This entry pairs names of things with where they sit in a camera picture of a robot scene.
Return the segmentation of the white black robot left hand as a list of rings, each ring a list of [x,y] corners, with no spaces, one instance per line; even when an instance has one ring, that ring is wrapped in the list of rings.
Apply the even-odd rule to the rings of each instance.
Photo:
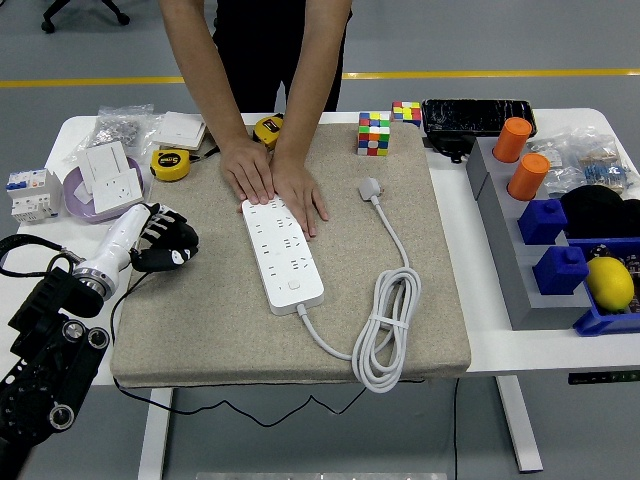
[[[141,203],[127,210],[107,231],[93,257],[73,271],[76,278],[116,288],[119,272],[175,270],[198,252],[199,237],[187,219],[166,205]]]

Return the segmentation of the person's right hand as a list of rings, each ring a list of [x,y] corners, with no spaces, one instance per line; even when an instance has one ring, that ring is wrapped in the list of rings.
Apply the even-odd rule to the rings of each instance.
[[[266,204],[274,197],[267,149],[249,139],[237,137],[221,147],[222,175],[239,201]]]

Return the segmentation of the person's left hand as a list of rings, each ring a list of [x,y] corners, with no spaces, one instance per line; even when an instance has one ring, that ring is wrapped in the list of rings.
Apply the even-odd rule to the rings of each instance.
[[[276,194],[299,223],[305,238],[311,240],[317,235],[316,217],[328,221],[329,214],[305,159],[276,152],[270,168]]]

